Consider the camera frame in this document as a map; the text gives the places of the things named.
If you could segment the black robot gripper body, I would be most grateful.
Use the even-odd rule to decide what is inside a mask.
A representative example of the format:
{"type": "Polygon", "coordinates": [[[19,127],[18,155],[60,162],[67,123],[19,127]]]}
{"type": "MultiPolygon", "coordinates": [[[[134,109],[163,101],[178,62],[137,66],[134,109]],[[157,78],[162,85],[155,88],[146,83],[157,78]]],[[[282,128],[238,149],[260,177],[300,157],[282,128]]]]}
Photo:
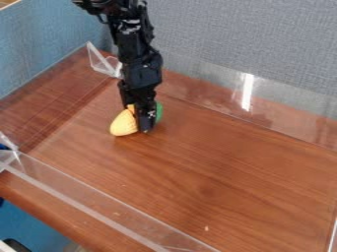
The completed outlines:
{"type": "Polygon", "coordinates": [[[123,80],[134,103],[142,95],[155,99],[155,87],[162,83],[163,58],[151,46],[154,26],[145,0],[71,0],[76,7],[110,27],[113,41],[123,63],[123,80]]]}

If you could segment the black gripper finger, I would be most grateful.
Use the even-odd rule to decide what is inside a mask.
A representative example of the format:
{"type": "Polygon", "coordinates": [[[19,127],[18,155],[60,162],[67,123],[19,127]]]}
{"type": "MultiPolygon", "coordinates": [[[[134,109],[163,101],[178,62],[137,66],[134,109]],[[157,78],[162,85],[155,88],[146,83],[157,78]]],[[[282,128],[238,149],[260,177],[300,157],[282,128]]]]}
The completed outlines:
{"type": "Polygon", "coordinates": [[[123,106],[129,106],[130,104],[134,104],[134,96],[133,96],[133,93],[127,84],[125,82],[119,82],[118,87],[119,87],[123,106]]]}
{"type": "Polygon", "coordinates": [[[142,95],[135,102],[135,121],[138,130],[149,132],[157,123],[157,101],[151,96],[142,95]]]}

